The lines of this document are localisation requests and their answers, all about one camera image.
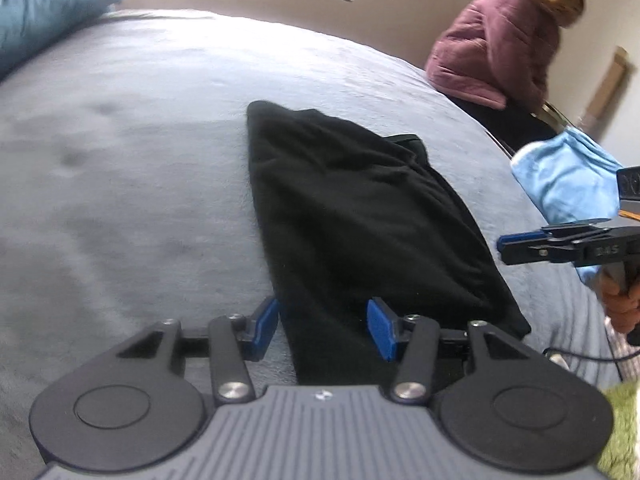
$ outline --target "plaid fabric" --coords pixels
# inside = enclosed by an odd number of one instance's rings
[[[613,330],[611,320],[606,317],[604,321],[605,330],[607,331],[607,338],[611,345],[611,352],[613,357],[624,357],[639,350],[637,346],[631,346],[626,342],[626,336]],[[623,381],[633,381],[640,379],[640,356],[627,361],[617,363],[618,371],[620,372],[620,378]]]

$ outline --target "hand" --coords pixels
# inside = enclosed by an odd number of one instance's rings
[[[600,275],[602,303],[611,325],[616,332],[628,334],[640,322],[640,280],[629,288],[627,294],[620,292],[620,286],[604,272]]]

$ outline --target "pink puffer jacket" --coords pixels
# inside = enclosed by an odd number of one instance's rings
[[[546,74],[560,31],[546,0],[476,0],[435,43],[427,79],[443,94],[529,112],[546,99]]]

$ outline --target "jacket sleeve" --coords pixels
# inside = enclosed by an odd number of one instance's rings
[[[529,112],[545,101],[546,82],[533,81],[531,43],[539,10],[531,0],[495,0],[483,9],[489,66],[502,90]]]

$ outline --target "screw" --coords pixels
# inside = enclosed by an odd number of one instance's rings
[[[394,393],[401,399],[414,400],[423,397],[427,393],[427,388],[420,383],[400,383],[396,384]]]
[[[249,393],[249,385],[237,381],[224,383],[219,387],[218,393],[225,399],[242,399]]]
[[[329,390],[320,390],[316,393],[314,393],[314,397],[317,400],[331,400],[334,397],[334,394],[332,394]]]

